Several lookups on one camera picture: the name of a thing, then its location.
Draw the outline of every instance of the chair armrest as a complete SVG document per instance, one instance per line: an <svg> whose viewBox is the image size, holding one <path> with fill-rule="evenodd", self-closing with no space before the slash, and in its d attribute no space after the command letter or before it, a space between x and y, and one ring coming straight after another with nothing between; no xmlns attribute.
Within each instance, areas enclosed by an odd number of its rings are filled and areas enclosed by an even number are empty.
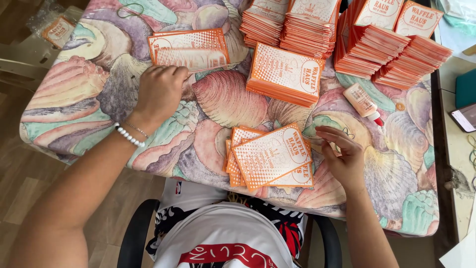
<svg viewBox="0 0 476 268"><path fill-rule="evenodd" d="M134 212L120 246L117 268L140 268L142 265L150 219L159 203L156 199L147 199Z"/></svg>
<svg viewBox="0 0 476 268"><path fill-rule="evenodd" d="M324 243L324 268L342 268L342 251L334 225L328 217L313 214L308 216L316 221L321 231Z"/></svg>

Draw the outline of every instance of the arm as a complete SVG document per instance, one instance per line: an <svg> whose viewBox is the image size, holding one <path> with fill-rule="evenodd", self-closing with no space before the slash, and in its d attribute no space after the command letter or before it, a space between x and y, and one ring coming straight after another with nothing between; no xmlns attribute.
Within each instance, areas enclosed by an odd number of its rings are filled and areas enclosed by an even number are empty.
<svg viewBox="0 0 476 268"><path fill-rule="evenodd" d="M377 220L364 181L364 149L347 134L328 126L316 127L323 138L322 153L329 169L347 196L347 233L352 265L356 268L397 268L398 263ZM334 142L342 152L336 156L329 145Z"/></svg>
<svg viewBox="0 0 476 268"><path fill-rule="evenodd" d="M139 101L127 121L153 133L177 109L187 68L152 66L140 78ZM134 138L146 138L125 124ZM114 130L78 159L27 214L12 248L9 268L88 267L83 227L134 151Z"/></svg>

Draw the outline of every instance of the white glue bottle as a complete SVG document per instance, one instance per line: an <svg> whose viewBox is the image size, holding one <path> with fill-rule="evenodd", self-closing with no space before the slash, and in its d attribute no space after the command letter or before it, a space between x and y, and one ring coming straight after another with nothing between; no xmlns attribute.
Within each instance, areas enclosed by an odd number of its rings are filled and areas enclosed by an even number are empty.
<svg viewBox="0 0 476 268"><path fill-rule="evenodd" d="M379 126L384 125L377 112L377 105L359 83L351 85L343 94L360 116L373 120Z"/></svg>

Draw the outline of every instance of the smartphone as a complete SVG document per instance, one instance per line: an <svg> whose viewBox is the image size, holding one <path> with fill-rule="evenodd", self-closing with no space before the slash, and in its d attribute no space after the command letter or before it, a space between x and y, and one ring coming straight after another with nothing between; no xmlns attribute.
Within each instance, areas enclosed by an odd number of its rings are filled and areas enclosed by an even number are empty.
<svg viewBox="0 0 476 268"><path fill-rule="evenodd" d="M476 103L456 109L450 115L464 132L476 131Z"/></svg>

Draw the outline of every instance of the white beaded bracelet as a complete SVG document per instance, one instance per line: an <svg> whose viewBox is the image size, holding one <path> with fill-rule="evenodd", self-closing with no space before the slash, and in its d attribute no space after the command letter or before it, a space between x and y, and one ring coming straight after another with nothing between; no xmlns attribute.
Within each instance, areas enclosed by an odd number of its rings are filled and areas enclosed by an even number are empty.
<svg viewBox="0 0 476 268"><path fill-rule="evenodd" d="M135 146L137 147L145 147L146 146L146 143L145 142L140 142L138 140L136 140L135 138L133 138L125 129L123 129L119 123L114 123L114 127L116 128L116 130L124 136L124 138L126 138L128 141L130 141L132 144L134 144Z"/></svg>

